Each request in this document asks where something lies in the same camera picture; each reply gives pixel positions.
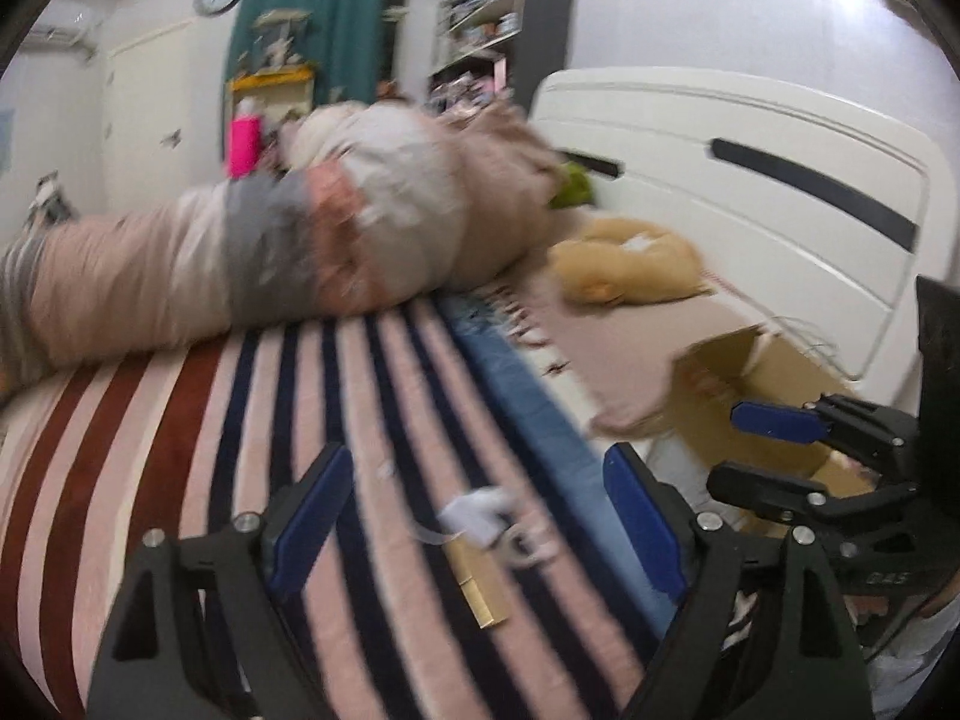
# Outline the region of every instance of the white headboard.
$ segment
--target white headboard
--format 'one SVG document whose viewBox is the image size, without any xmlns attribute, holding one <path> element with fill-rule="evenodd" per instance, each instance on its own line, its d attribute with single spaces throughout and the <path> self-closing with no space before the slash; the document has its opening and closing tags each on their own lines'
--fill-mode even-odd
<svg viewBox="0 0 960 720">
<path fill-rule="evenodd" d="M 619 163 L 600 208 L 690 238 L 786 326 L 808 323 L 867 399 L 916 357 L 914 278 L 947 276 L 957 197 L 906 124 L 805 87 L 691 68 L 563 71 L 532 119 L 556 148 Z"/>
</svg>

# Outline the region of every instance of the white wall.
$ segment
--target white wall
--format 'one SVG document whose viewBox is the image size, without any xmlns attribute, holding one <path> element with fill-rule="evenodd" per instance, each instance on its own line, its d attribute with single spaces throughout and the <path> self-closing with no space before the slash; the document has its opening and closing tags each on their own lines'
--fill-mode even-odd
<svg viewBox="0 0 960 720">
<path fill-rule="evenodd" d="M 40 23 L 95 28 L 102 18 L 97 6 L 54 0 Z M 0 79 L 0 111 L 13 110 L 11 170 L 0 175 L 0 245 L 19 232 L 37 180 L 53 170 L 80 213 L 107 209 L 100 148 L 102 57 L 101 52 L 86 64 L 79 53 L 21 50 Z"/>
<path fill-rule="evenodd" d="M 194 0 L 123 0 L 104 23 L 106 52 L 116 50 L 154 30 L 184 20 L 194 20 L 190 32 L 193 88 L 191 119 L 184 127 L 184 147 L 189 146 L 190 183 L 203 184 L 223 178 L 220 127 L 223 119 L 224 57 L 238 8 L 212 19 L 197 18 Z M 426 96 L 432 42 L 440 0 L 409 0 L 404 20 L 404 50 L 397 64 L 401 88 L 417 100 Z"/>
<path fill-rule="evenodd" d="M 960 80 L 905 5 L 575 0 L 572 30 L 570 67 L 693 66 L 802 84 L 925 132 L 960 177 Z M 960 283 L 956 269 L 953 279 Z M 916 399 L 914 379 L 901 403 Z"/>
</svg>

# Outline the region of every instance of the curtain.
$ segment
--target curtain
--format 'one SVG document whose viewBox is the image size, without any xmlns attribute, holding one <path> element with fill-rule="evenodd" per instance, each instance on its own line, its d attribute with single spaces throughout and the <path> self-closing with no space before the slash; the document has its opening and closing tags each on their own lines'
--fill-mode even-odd
<svg viewBox="0 0 960 720">
<path fill-rule="evenodd" d="M 339 100 L 376 100 L 383 52 L 384 0 L 242 0 L 227 52 L 226 81 L 236 73 L 237 59 L 253 51 L 253 22 L 273 8 L 310 11 L 304 37 L 295 50 L 315 62 L 314 103 L 329 102 L 331 89 L 342 89 Z"/>
</svg>

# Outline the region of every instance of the blue gripper pad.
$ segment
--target blue gripper pad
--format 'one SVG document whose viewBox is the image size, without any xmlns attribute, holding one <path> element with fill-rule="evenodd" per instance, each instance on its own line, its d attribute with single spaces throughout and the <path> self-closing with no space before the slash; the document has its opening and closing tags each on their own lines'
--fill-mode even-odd
<svg viewBox="0 0 960 720">
<path fill-rule="evenodd" d="M 741 433 L 765 436 L 791 443 L 822 442 L 829 428 L 814 410 L 794 409 L 774 403 L 737 403 L 730 413 L 730 423 Z"/>
<path fill-rule="evenodd" d="M 341 445 L 328 445 L 304 478 L 271 501 L 260 544 L 264 580 L 275 599 L 304 589 L 352 492 L 353 456 Z"/>
<path fill-rule="evenodd" d="M 632 464 L 628 453 L 635 460 Z M 664 486 L 654 479 L 630 445 L 613 445 L 608 450 L 603 460 L 603 482 L 650 584 L 679 603 L 688 589 L 680 544 L 683 529 L 689 532 L 688 524 L 683 517 L 671 517 L 679 533 L 671 527 L 654 500 L 661 497 Z"/>
</svg>

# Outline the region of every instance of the bolt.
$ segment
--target bolt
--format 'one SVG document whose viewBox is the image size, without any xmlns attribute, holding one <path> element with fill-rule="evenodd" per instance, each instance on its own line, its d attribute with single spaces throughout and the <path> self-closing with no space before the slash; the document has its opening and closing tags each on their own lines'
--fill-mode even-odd
<svg viewBox="0 0 960 720">
<path fill-rule="evenodd" d="M 714 512 L 697 514 L 697 524 L 704 531 L 719 531 L 723 527 L 723 519 Z"/>
<path fill-rule="evenodd" d="M 143 535 L 143 543 L 152 549 L 160 546 L 166 538 L 167 536 L 160 528 L 150 528 L 150 530 Z"/>
<path fill-rule="evenodd" d="M 260 527 L 260 515 L 254 512 L 237 514 L 237 517 L 233 519 L 233 526 L 240 533 L 253 533 Z"/>
<path fill-rule="evenodd" d="M 813 535 L 813 531 L 805 525 L 799 525 L 793 529 L 793 541 L 798 544 L 803 544 L 803 546 L 809 546 L 814 541 L 817 541 L 817 536 Z"/>
</svg>

